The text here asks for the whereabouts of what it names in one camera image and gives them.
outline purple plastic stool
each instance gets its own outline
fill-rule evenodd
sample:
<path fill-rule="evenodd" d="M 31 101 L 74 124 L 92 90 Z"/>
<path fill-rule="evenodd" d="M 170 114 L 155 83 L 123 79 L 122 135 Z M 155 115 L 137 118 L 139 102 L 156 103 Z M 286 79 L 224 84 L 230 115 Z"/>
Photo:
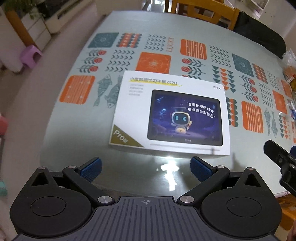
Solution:
<path fill-rule="evenodd" d="M 40 56 L 42 56 L 41 51 L 36 48 L 36 46 L 30 45 L 26 47 L 24 51 L 22 51 L 22 53 L 20 54 L 20 61 L 33 69 L 36 66 L 36 63 L 33 59 L 35 53 L 38 53 Z"/>

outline robot face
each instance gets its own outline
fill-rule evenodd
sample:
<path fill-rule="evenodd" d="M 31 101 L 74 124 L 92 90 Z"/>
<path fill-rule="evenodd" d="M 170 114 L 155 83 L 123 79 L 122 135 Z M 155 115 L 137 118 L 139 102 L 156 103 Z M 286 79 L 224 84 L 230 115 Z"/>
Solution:
<path fill-rule="evenodd" d="M 172 122 L 177 125 L 188 125 L 190 116 L 186 112 L 174 112 L 172 114 Z"/>

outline black bag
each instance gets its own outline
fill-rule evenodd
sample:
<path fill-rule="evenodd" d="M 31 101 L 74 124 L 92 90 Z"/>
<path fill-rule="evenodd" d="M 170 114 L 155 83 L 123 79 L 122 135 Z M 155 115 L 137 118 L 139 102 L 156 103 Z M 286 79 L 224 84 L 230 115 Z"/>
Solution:
<path fill-rule="evenodd" d="M 233 31 L 262 45 L 280 59 L 287 50 L 284 39 L 278 33 L 245 12 L 239 13 Z"/>

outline tablet box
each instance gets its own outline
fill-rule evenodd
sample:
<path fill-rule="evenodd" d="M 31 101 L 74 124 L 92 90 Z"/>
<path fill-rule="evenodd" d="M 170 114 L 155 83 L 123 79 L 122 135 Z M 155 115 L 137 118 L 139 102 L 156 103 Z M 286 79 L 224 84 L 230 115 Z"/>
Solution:
<path fill-rule="evenodd" d="M 169 74 L 125 71 L 110 144 L 229 155 L 223 85 Z"/>

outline logo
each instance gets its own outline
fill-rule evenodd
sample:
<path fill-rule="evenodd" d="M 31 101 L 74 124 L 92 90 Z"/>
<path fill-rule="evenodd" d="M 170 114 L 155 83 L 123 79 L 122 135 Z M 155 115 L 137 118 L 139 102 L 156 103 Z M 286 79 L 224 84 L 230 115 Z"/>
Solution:
<path fill-rule="evenodd" d="M 148 200 L 148 199 L 146 199 L 146 200 L 144 200 L 144 201 L 142 201 L 142 202 L 145 203 L 146 205 L 149 204 L 149 203 L 151 203 L 151 201 Z"/>

